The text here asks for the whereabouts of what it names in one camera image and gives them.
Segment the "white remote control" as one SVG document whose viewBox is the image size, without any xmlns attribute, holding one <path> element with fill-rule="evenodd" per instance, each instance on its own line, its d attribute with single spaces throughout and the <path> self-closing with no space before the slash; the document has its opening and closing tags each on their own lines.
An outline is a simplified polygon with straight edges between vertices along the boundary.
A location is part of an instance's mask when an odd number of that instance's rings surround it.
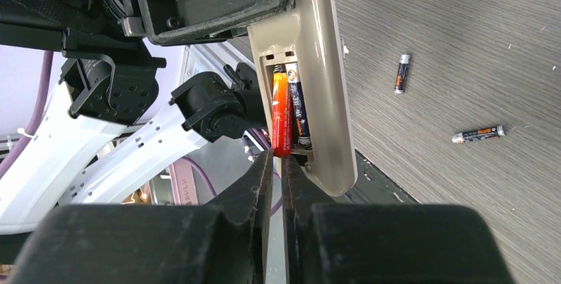
<svg viewBox="0 0 561 284">
<path fill-rule="evenodd" d="M 308 178 L 330 196 L 357 180 L 335 0 L 295 0 L 295 8 L 248 27 L 249 43 L 267 118 L 271 118 L 273 67 L 296 62 L 301 74 L 312 149 L 305 155 Z"/>
</svg>

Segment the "red battery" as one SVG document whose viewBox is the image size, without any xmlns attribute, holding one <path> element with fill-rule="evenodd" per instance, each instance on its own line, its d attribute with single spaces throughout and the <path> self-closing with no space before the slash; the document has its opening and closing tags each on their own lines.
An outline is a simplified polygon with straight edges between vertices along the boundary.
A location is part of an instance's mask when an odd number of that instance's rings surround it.
<svg viewBox="0 0 561 284">
<path fill-rule="evenodd" d="M 273 129 L 271 142 L 276 157 L 287 156 L 292 149 L 292 105 L 287 72 L 282 65 L 273 68 Z"/>
</svg>

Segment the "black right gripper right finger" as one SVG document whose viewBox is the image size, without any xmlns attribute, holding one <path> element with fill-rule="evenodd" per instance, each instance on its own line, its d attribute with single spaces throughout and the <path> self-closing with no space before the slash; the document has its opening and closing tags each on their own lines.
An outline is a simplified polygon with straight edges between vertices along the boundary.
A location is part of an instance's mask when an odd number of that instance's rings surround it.
<svg viewBox="0 0 561 284">
<path fill-rule="evenodd" d="M 289 283 L 512 283 L 485 220 L 460 205 L 341 204 L 281 160 Z"/>
</svg>

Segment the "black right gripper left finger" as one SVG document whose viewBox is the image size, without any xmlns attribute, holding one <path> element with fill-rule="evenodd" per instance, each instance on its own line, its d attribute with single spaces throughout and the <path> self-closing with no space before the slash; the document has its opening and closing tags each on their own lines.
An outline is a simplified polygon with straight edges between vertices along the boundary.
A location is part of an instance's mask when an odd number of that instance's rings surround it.
<svg viewBox="0 0 561 284">
<path fill-rule="evenodd" d="M 205 205 L 65 205 L 26 241 L 10 283 L 263 283 L 273 153 Z"/>
</svg>

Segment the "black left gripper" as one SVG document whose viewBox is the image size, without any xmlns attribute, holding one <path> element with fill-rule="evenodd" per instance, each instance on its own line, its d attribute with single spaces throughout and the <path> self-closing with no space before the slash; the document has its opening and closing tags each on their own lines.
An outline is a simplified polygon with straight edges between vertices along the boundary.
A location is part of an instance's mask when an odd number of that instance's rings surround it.
<svg viewBox="0 0 561 284">
<path fill-rule="evenodd" d="M 1 44 L 53 52 L 145 49 L 138 0 L 1 0 Z"/>
</svg>

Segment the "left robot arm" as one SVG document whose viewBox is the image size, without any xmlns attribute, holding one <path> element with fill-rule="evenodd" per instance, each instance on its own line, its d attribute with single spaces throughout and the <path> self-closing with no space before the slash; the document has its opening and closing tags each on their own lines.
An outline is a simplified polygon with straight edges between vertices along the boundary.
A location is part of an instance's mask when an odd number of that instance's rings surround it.
<svg viewBox="0 0 561 284">
<path fill-rule="evenodd" d="M 158 46 L 223 42 L 295 0 L 1 0 L 1 43 L 60 52 L 62 74 L 18 157 L 1 162 L 1 233 L 30 232 L 54 205 L 120 202 L 178 158 L 266 124 L 257 83 L 213 72 L 182 84 L 136 135 L 94 162 L 157 98 Z"/>
</svg>

